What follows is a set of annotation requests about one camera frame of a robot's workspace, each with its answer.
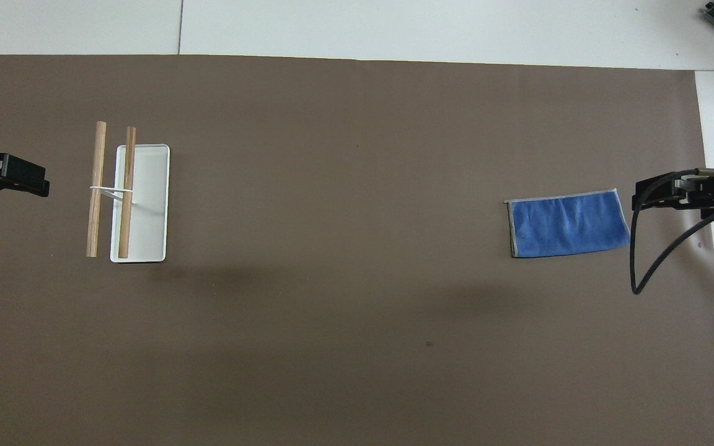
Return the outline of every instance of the brown mat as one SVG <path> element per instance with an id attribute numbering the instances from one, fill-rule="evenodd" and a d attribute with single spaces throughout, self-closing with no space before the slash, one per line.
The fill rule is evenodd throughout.
<path id="1" fill-rule="evenodd" d="M 84 256 L 94 124 L 172 150 L 167 260 Z M 694 74 L 0 56 L 0 445 L 714 444 L 709 233 L 514 260 L 507 198 L 703 166 Z M 627 219 L 631 212 L 626 211 Z M 642 215 L 641 265 L 696 214 Z"/>

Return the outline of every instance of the wooden stick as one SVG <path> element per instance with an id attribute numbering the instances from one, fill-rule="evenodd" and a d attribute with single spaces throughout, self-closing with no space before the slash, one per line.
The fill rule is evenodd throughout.
<path id="1" fill-rule="evenodd" d="M 104 147 L 107 145 L 107 124 L 95 124 L 93 153 L 93 181 L 91 186 L 101 186 L 104 175 Z M 90 189 L 90 215 L 87 218 L 87 257 L 99 254 L 99 218 L 101 217 L 101 190 Z"/>
<path id="2" fill-rule="evenodd" d="M 123 189 L 134 188 L 134 146 L 136 146 L 136 127 L 128 127 L 125 132 L 125 171 Z M 120 243 L 117 258 L 128 258 L 128 237 L 131 232 L 131 200 L 132 192 L 123 193 L 123 209 L 120 214 Z"/>

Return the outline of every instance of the folded blue towel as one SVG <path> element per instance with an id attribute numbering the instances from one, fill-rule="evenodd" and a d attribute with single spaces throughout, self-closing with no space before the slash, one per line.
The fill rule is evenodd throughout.
<path id="1" fill-rule="evenodd" d="M 513 257 L 568 256 L 630 243 L 615 189 L 505 202 Z"/>

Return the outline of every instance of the white floor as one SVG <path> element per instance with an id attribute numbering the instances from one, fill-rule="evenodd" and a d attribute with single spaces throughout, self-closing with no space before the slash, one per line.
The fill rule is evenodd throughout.
<path id="1" fill-rule="evenodd" d="M 714 166 L 714 28 L 700 17 L 703 3 L 0 0 L 0 54 L 239 54 L 696 70 L 707 165 Z"/>

